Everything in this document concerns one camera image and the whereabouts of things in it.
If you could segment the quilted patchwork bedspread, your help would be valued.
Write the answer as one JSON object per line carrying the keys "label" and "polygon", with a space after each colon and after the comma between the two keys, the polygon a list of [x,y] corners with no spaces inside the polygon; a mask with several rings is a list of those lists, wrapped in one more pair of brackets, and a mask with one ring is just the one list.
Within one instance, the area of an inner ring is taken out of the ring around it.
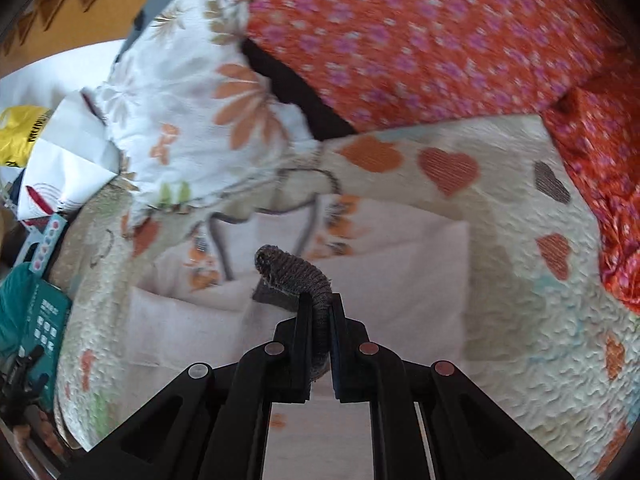
{"label": "quilted patchwork bedspread", "polygon": [[137,212],[105,185],[50,274],[73,301],[54,417],[75,448],[272,336],[288,312],[258,289],[264,245],[319,268],[401,359],[454,362],[577,479],[638,418],[639,320],[604,289],[597,219],[537,116],[349,136],[208,207]]}

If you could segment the yellow plastic bag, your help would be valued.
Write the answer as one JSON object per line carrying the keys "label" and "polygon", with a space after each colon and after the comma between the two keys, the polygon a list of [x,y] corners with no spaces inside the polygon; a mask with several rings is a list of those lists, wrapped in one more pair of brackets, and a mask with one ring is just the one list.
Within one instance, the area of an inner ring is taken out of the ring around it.
{"label": "yellow plastic bag", "polygon": [[0,164],[24,168],[53,110],[42,106],[11,106],[2,110]]}

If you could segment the red floral blanket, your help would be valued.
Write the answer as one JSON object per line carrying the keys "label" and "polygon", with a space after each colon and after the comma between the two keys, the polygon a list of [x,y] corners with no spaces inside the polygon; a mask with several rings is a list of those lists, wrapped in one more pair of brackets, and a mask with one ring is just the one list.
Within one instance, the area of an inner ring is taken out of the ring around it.
{"label": "red floral blanket", "polygon": [[639,307],[639,57],[597,0],[254,0],[248,52],[359,132],[538,114]]}

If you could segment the white floral pillow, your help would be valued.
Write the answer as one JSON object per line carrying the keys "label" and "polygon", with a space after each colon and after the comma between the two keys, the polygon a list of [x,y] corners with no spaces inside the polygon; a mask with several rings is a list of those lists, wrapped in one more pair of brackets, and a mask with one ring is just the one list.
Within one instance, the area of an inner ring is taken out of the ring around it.
{"label": "white floral pillow", "polygon": [[248,14],[247,0],[172,0],[96,89],[130,228],[154,209],[213,205],[317,147],[242,53]]}

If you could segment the light blue toy box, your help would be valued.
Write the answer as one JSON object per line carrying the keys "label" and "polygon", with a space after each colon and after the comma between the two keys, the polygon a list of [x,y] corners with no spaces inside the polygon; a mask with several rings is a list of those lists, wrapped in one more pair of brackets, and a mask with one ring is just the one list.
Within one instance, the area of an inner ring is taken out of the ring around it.
{"label": "light blue toy box", "polygon": [[67,220],[60,214],[24,221],[27,236],[17,254],[15,265],[29,263],[33,274],[43,277],[67,229]]}

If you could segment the teal cardboard box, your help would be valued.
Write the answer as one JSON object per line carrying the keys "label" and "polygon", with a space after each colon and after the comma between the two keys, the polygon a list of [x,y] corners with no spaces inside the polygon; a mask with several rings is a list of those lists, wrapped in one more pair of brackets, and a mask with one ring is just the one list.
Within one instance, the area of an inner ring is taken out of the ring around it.
{"label": "teal cardboard box", "polygon": [[43,354],[28,370],[27,385],[46,375],[38,403],[51,411],[58,358],[72,300],[61,289],[40,278],[24,262],[6,274],[1,282],[1,369],[16,358],[24,358],[37,346]]}

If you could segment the white paper bag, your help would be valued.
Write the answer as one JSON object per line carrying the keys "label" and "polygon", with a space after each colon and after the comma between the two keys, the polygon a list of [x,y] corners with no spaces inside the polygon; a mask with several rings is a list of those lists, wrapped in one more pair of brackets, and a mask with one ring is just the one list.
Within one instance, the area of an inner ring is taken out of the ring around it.
{"label": "white paper bag", "polygon": [[29,156],[18,194],[17,219],[78,211],[119,173],[119,151],[80,91],[55,109]]}

